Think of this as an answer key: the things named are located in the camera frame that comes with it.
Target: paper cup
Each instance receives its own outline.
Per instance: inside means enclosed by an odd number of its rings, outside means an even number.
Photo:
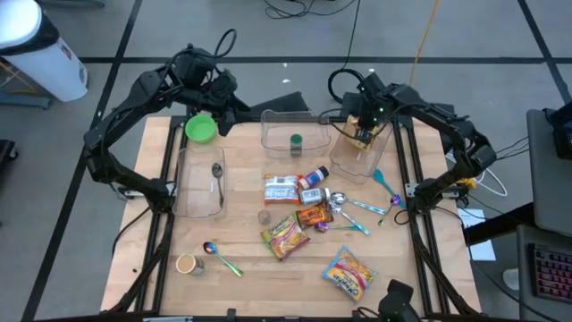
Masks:
[[[205,270],[205,263],[201,258],[196,258],[190,254],[182,254],[177,258],[175,264],[177,271],[183,274],[201,275]]]

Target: blue spoon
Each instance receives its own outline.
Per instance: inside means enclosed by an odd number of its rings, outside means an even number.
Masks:
[[[385,189],[387,189],[387,191],[391,194],[392,197],[397,194],[397,193],[393,192],[393,189],[390,187],[390,185],[387,184],[385,179],[383,179],[383,174],[379,169],[375,169],[374,180],[376,182],[378,182],[379,184],[381,184],[383,187],[385,187]],[[402,207],[404,209],[407,208],[407,206],[405,205],[405,201],[400,200],[400,207]]]

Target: paper sheet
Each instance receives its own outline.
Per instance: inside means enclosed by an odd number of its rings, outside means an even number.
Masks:
[[[467,212],[479,216],[484,217],[483,210],[481,209],[457,209],[458,215],[463,220],[463,226],[468,228],[472,225],[477,225],[484,222],[484,219],[478,219]],[[497,260],[496,256],[494,256],[494,249],[492,248],[491,241],[484,241],[479,244],[471,246],[471,253],[473,254],[473,260],[483,260],[483,261],[495,261]]]

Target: keyboard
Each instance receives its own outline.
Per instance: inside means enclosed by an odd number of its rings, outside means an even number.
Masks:
[[[572,303],[572,251],[528,244],[534,296]]]

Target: table leg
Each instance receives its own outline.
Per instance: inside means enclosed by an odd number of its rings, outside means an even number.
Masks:
[[[507,233],[513,233],[517,230],[517,226],[522,224],[535,226],[534,203],[530,202],[481,224],[465,228],[463,230],[465,244],[476,245]]]

